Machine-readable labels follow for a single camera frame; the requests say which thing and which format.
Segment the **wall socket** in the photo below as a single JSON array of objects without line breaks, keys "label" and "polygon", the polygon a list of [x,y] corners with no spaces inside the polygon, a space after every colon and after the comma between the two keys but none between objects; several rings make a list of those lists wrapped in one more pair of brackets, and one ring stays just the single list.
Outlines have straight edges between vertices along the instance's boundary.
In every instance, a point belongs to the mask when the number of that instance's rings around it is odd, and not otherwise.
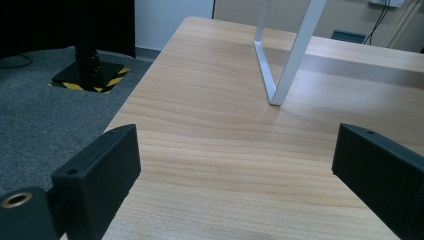
[{"label": "wall socket", "polygon": [[[385,0],[370,0],[370,3],[383,5],[383,6],[384,6],[384,2]],[[401,7],[404,2],[405,0],[390,0],[390,7],[396,7],[396,8]]]}]

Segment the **table surface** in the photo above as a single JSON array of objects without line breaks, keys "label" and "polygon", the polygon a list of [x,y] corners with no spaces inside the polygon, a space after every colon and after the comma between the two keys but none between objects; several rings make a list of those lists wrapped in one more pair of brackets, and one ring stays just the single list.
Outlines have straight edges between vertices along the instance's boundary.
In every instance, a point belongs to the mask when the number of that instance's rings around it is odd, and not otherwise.
[{"label": "table surface", "polygon": [[[142,172],[105,239],[396,239],[336,176],[340,123],[424,154],[424,55],[314,37],[268,104],[255,27],[188,18],[109,128]],[[293,33],[266,30],[275,79]]]}]

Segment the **gray carpet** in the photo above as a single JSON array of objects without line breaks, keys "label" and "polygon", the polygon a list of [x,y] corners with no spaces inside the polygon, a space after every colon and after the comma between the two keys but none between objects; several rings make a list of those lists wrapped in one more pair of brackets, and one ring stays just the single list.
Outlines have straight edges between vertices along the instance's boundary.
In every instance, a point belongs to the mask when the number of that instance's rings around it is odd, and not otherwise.
[{"label": "gray carpet", "polygon": [[[100,136],[151,63],[101,54],[130,72],[109,94],[50,87],[74,61],[73,49],[25,54],[30,66],[0,69],[0,195],[23,187],[51,187],[50,174]],[[0,65],[22,59],[0,60]]]}]

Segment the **white metal table leg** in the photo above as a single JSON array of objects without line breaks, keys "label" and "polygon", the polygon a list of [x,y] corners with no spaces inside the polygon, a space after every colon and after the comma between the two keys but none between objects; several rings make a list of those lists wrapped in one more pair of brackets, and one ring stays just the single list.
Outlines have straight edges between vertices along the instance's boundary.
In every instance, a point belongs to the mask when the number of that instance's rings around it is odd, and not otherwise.
[{"label": "white metal table leg", "polygon": [[277,106],[283,105],[293,79],[296,76],[296,72],[299,69],[300,63],[302,62],[302,58],[305,55],[306,48],[308,47],[309,41],[311,40],[318,20],[324,10],[326,2],[327,0],[309,1],[308,9],[306,10],[299,32],[297,33],[296,39],[293,43],[293,47],[290,51],[289,58],[287,59],[286,66],[284,67],[277,87],[275,87],[271,71],[262,48],[262,35],[271,6],[271,0],[264,1],[262,14],[256,29],[254,45],[256,48],[256,53],[270,104]]}]

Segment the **screw hole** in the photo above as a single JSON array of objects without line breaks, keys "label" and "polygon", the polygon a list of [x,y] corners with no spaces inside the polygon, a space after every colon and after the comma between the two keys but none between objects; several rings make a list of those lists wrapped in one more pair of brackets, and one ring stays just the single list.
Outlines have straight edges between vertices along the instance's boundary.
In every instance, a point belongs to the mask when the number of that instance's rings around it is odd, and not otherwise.
[{"label": "screw hole", "polygon": [[31,199],[32,194],[29,192],[17,193],[8,197],[1,203],[3,208],[14,208],[20,206]]},{"label": "screw hole", "polygon": [[74,175],[77,172],[78,172],[78,169],[71,168],[71,169],[68,169],[68,171],[66,171],[66,174],[68,174],[68,175]]}]

